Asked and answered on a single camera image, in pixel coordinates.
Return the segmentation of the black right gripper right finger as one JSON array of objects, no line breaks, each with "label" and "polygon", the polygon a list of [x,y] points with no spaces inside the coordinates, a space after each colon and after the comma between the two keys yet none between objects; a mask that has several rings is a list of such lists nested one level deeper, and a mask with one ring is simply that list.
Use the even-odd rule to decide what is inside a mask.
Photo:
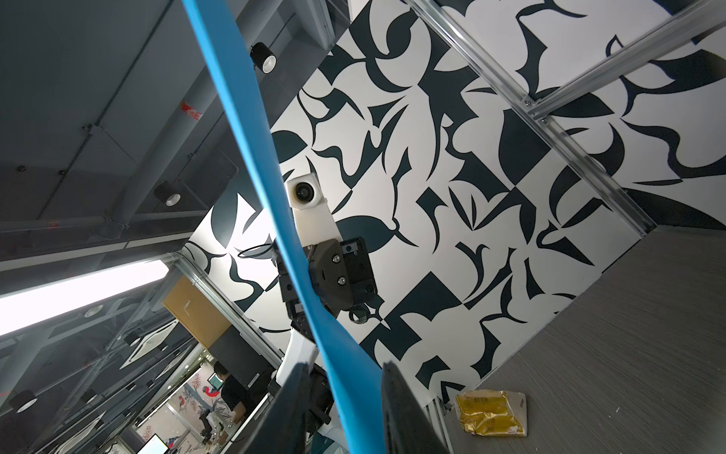
[{"label": "black right gripper right finger", "polygon": [[392,362],[383,366],[382,406],[387,453],[447,453],[403,375]]}]

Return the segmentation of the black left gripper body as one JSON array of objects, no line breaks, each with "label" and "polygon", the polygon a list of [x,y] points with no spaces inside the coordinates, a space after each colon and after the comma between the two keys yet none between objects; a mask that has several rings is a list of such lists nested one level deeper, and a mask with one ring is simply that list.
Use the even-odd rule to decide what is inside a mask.
[{"label": "black left gripper body", "polygon": [[[324,308],[334,317],[346,312],[356,325],[366,323],[378,289],[364,239],[329,239],[304,247],[304,254],[312,287]],[[274,249],[274,264],[291,327],[311,341],[312,329],[278,248]]]}]

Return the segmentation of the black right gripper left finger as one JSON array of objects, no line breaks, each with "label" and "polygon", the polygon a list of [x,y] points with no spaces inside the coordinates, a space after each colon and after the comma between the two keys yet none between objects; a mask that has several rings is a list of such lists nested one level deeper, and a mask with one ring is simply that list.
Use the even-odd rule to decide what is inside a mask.
[{"label": "black right gripper left finger", "polygon": [[241,453],[304,453],[311,379],[308,366],[298,363],[274,397],[261,425]]}]

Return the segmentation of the blue rectangular paper sheet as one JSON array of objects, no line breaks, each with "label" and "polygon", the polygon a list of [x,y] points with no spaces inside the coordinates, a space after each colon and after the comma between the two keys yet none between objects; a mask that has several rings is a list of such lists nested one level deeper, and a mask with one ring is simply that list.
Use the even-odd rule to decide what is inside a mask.
[{"label": "blue rectangular paper sheet", "polygon": [[224,1],[187,1],[185,10],[249,176],[272,219],[278,247],[323,356],[348,446],[353,453],[383,453],[381,369],[324,309],[312,287],[253,61],[236,20]]}]

